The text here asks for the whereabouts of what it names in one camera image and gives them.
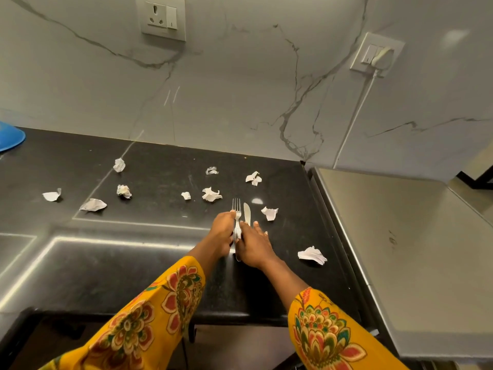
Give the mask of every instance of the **electrical outlet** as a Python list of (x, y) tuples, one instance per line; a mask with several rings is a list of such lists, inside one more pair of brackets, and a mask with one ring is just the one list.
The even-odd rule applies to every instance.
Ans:
[(186, 41), (185, 0), (136, 0), (142, 33)]
[(366, 74), (373, 74), (375, 69), (370, 65), (370, 62), (373, 59), (373, 57), (379, 54), (379, 52), (385, 47), (390, 47), (394, 49), (394, 55), (392, 58), (391, 67), (388, 68), (387, 70), (383, 70), (379, 74), (380, 78), (385, 77), (390, 71), (390, 69), (392, 68), (392, 66), (394, 65), (397, 57), (402, 52), (402, 49), (404, 48), (404, 42), (399, 40), (394, 40), (389, 37), (376, 35), (371, 32), (366, 33), (365, 38), (361, 42), (359, 50), (356, 53), (356, 56), (354, 57), (354, 61), (351, 64), (350, 69), (360, 71)]
[(147, 11), (147, 24), (166, 28), (166, 5), (146, 1), (145, 10)]

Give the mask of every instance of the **fork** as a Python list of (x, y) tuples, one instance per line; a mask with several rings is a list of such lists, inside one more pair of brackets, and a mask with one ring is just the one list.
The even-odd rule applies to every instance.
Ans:
[[(235, 224), (235, 229), (233, 230), (233, 239), (234, 239), (233, 242), (236, 246), (236, 239), (238, 239), (241, 236), (240, 218), (242, 217), (242, 202), (240, 199), (238, 198), (233, 199), (233, 205), (231, 206), (231, 210), (236, 211), (236, 224)], [(236, 252), (235, 252), (235, 257), (236, 257), (236, 261), (239, 261)]]

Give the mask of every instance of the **knife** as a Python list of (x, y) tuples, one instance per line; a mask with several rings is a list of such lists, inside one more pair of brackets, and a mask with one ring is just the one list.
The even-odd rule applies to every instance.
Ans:
[(243, 210), (245, 212), (245, 222), (250, 226), (251, 212), (250, 207), (246, 202), (243, 203)]

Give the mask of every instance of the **blue plastic object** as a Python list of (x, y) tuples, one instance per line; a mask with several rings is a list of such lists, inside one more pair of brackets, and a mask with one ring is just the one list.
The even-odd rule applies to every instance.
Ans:
[(26, 138), (24, 131), (19, 130), (17, 127), (0, 122), (0, 152), (4, 150), (14, 148), (19, 145)]

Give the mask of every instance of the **floral sleeve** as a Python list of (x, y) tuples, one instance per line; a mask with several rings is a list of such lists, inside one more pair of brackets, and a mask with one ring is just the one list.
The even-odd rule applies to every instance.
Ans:
[(318, 290), (307, 288), (293, 300), (288, 325), (296, 353), (307, 369), (407, 369)]
[(40, 370), (166, 368), (204, 286), (199, 263), (185, 256), (111, 318), (86, 345)]

